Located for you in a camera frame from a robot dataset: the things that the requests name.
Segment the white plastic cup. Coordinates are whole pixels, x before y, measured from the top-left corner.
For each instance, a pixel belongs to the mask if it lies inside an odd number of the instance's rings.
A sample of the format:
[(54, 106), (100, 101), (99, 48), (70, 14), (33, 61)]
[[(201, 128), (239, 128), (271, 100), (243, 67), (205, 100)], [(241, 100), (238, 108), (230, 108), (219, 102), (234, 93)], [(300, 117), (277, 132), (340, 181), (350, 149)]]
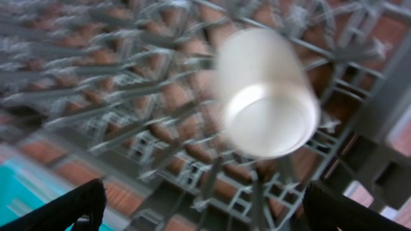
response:
[(215, 70), (222, 128), (245, 156), (283, 157), (317, 131), (319, 100), (292, 45), (278, 32), (233, 33), (218, 49)]

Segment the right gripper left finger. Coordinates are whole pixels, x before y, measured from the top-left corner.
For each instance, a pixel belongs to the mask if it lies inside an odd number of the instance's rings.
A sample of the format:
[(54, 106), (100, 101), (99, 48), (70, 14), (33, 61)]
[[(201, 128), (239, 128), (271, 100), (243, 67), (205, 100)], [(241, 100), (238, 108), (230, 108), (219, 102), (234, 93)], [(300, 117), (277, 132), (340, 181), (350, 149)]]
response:
[(1, 231), (98, 231), (106, 206), (106, 189), (102, 180), (95, 178), (1, 226)]

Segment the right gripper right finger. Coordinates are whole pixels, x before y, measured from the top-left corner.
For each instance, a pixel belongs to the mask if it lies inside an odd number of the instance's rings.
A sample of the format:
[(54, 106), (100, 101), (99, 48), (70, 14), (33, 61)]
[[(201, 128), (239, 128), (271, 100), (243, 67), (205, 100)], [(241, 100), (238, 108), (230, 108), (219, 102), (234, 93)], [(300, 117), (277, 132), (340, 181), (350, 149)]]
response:
[(410, 231), (342, 194), (333, 192), (320, 181), (306, 187), (302, 199), (311, 230), (316, 231)]

